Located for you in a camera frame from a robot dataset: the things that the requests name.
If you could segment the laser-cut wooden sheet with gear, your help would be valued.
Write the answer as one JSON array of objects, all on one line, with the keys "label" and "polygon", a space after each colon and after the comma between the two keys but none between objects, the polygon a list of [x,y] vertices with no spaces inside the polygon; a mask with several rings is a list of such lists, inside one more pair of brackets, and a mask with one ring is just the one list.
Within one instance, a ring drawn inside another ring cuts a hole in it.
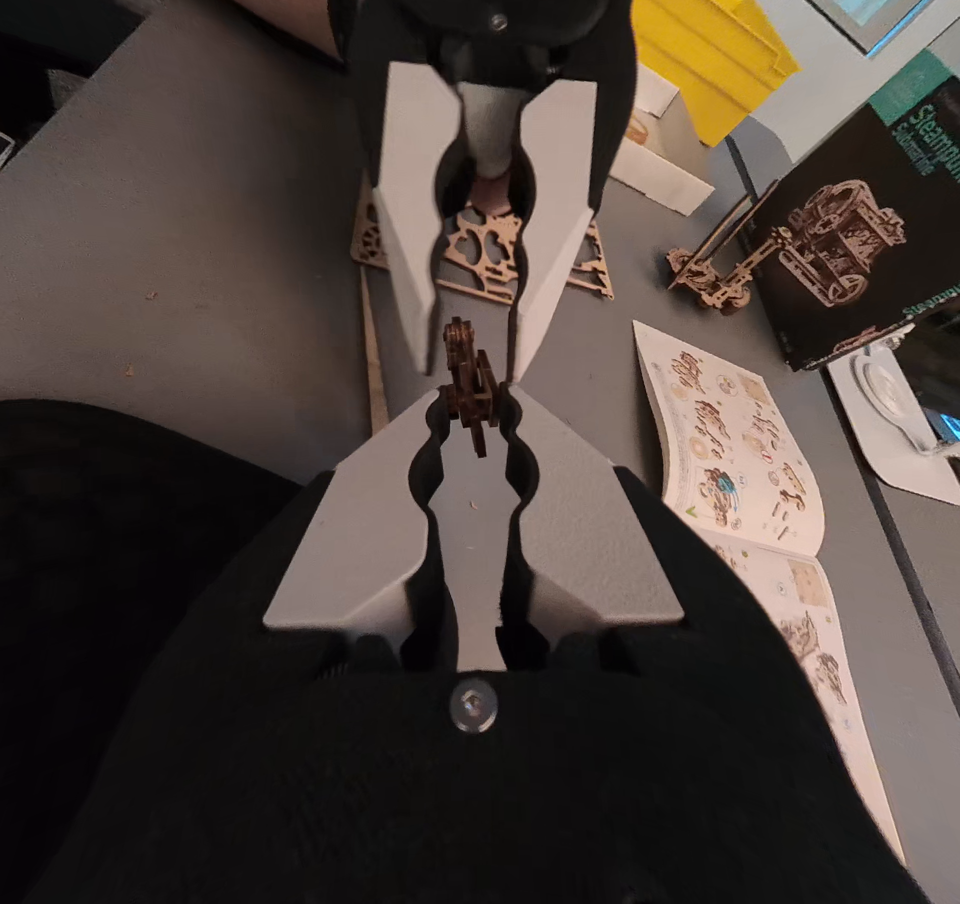
[{"label": "laser-cut wooden sheet with gear", "polygon": [[[369,179],[362,175],[349,253],[361,265],[389,271],[389,261],[383,249],[378,226],[377,209],[373,201]],[[483,298],[483,288],[468,266],[452,262],[443,253],[435,266],[435,284],[474,298]]]}]

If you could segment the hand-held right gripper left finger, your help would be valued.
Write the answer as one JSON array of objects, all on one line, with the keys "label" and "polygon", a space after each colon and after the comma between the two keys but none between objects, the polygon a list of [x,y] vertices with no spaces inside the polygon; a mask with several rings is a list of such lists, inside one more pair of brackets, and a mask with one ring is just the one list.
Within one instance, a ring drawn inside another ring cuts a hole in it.
[{"label": "hand-held right gripper left finger", "polygon": [[333,471],[262,622],[382,638],[412,670],[454,670],[458,622],[431,502],[448,400],[429,389]]}]

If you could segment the open instruction booklet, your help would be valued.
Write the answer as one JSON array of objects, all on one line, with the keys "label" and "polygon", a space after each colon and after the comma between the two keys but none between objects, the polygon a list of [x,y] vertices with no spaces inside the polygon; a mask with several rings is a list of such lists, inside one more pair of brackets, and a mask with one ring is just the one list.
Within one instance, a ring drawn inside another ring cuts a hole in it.
[{"label": "open instruction booklet", "polygon": [[663,500],[740,577],[807,676],[847,770],[906,859],[818,561],[825,512],[809,463],[765,382],[642,322],[638,362],[663,458]]}]

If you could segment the white round device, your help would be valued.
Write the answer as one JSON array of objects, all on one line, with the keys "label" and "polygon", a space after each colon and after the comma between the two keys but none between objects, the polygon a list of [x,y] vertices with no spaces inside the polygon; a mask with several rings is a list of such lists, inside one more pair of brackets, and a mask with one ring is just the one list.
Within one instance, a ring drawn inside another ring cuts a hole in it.
[{"label": "white round device", "polygon": [[874,344],[826,367],[859,449],[886,485],[959,504],[958,442],[941,437],[909,387],[895,353]]}]

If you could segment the small wooden gear assembly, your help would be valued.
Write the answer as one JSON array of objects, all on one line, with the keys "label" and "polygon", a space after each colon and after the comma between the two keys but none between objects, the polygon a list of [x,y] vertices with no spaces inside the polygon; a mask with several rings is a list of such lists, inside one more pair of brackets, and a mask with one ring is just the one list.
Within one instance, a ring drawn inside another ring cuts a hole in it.
[{"label": "small wooden gear assembly", "polygon": [[487,456],[485,428],[497,429],[501,388],[486,350],[475,347],[470,321],[455,316],[443,327],[446,366],[451,382],[443,388],[450,420],[460,422],[472,437],[474,452]]}]

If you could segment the black quilted pad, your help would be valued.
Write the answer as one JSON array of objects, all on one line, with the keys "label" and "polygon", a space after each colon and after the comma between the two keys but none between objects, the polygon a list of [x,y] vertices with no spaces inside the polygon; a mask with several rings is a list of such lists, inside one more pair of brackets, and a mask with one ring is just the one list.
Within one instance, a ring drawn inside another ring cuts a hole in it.
[{"label": "black quilted pad", "polygon": [[142,674],[302,489],[97,406],[1,406],[1,900],[64,840]]}]

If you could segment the black model kit box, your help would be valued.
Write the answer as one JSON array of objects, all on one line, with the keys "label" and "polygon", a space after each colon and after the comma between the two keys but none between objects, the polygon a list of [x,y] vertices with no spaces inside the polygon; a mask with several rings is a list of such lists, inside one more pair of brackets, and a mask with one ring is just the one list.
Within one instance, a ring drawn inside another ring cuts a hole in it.
[{"label": "black model kit box", "polygon": [[959,80],[931,50],[776,186],[750,239],[789,237],[755,284],[793,371],[958,301]]}]

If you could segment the yellow plastic bin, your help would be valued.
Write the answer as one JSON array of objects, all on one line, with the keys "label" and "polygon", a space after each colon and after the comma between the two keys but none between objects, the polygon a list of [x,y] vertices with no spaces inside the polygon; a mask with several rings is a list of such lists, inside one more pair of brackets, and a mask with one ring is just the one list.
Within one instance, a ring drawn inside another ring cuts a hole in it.
[{"label": "yellow plastic bin", "polygon": [[632,0],[638,62],[674,85],[714,147],[802,67],[757,0]]}]

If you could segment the thin wooden stick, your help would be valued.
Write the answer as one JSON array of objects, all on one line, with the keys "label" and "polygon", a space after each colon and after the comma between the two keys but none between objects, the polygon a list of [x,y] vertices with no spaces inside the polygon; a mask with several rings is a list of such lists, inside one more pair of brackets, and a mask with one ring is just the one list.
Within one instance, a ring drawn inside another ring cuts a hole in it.
[{"label": "thin wooden stick", "polygon": [[382,368],[379,358],[378,336],[371,305],[368,273],[365,265],[360,267],[360,286],[366,355],[366,377],[369,405],[370,433],[375,436],[390,423]]}]

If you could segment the partly built wooden model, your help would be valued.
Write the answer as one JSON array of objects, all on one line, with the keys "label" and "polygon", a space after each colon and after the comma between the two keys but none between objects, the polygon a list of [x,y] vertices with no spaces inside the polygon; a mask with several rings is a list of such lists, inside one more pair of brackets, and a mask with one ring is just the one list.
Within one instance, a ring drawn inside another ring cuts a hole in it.
[{"label": "partly built wooden model", "polygon": [[792,232],[787,227],[774,227],[759,249],[748,254],[733,270],[722,275],[714,265],[714,258],[727,247],[752,221],[763,204],[780,183],[779,178],[756,199],[744,196],[707,234],[694,251],[673,248],[664,256],[673,275],[668,289],[683,287],[699,299],[700,307],[717,310],[730,316],[747,306],[751,299],[750,283],[754,272],[770,256],[786,257],[786,267],[802,283],[813,273]]}]

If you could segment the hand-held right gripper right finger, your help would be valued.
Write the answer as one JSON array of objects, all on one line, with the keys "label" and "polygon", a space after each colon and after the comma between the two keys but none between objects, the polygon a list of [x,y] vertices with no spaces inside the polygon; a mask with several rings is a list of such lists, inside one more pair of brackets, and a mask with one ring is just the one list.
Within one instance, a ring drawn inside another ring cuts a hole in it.
[{"label": "hand-held right gripper right finger", "polygon": [[572,635],[680,622],[684,611],[604,454],[518,386],[500,391],[510,515],[499,597],[507,670],[538,670]]}]

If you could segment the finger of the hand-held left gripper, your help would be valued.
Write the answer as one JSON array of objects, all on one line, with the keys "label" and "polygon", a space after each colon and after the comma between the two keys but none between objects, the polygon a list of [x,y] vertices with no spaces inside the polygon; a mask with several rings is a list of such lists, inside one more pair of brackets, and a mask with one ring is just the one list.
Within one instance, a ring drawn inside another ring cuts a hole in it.
[{"label": "finger of the hand-held left gripper", "polygon": [[438,172],[460,138],[462,117],[461,96],[431,66],[390,62],[371,194],[402,333],[414,369],[424,376],[434,359],[433,266],[443,230]]},{"label": "finger of the hand-held left gripper", "polygon": [[532,173],[517,257],[522,289],[510,315],[507,372],[529,369],[557,310],[587,226],[596,108],[594,82],[561,79],[534,97],[519,118],[519,148]]}]

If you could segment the white cardboard tray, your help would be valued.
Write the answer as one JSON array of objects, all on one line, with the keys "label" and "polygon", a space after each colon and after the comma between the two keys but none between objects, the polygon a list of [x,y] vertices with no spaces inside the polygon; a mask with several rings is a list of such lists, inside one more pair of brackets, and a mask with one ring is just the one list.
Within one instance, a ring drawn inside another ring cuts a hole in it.
[{"label": "white cardboard tray", "polygon": [[714,192],[709,149],[702,144],[679,89],[637,64],[631,113],[650,132],[646,145],[623,139],[610,176],[683,216],[693,214]]}]

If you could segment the person's left hand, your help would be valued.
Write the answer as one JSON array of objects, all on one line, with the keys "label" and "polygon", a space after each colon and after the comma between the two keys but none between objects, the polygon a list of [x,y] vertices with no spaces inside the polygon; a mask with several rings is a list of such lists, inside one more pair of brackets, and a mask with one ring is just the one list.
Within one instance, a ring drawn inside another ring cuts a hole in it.
[{"label": "person's left hand", "polygon": [[469,201],[474,210],[486,216],[510,214],[512,212],[510,179],[509,170],[498,177],[476,176],[469,194]]}]

